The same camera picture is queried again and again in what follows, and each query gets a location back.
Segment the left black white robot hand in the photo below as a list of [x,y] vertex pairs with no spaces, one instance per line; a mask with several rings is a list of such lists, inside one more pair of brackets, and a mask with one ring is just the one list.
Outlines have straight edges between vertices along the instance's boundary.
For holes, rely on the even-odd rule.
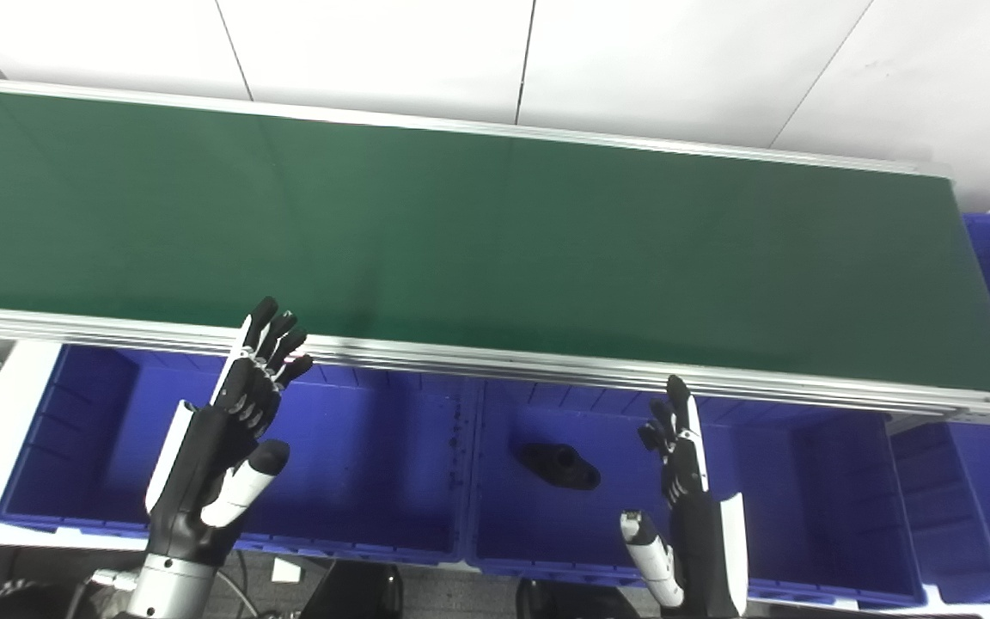
[[288,385],[313,367],[296,356],[306,340],[297,317],[264,297],[240,327],[205,405],[182,401],[168,442],[167,468],[153,471],[145,506],[148,553],[222,567],[245,513],[290,459],[283,440],[265,438]]

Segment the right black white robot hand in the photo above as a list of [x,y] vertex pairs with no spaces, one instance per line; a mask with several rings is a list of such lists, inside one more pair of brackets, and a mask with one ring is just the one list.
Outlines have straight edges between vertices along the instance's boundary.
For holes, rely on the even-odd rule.
[[660,459],[669,537],[644,511],[625,510],[622,541],[661,615],[742,618],[749,584],[743,495],[712,494],[698,403],[680,377],[668,377],[650,412],[638,436]]

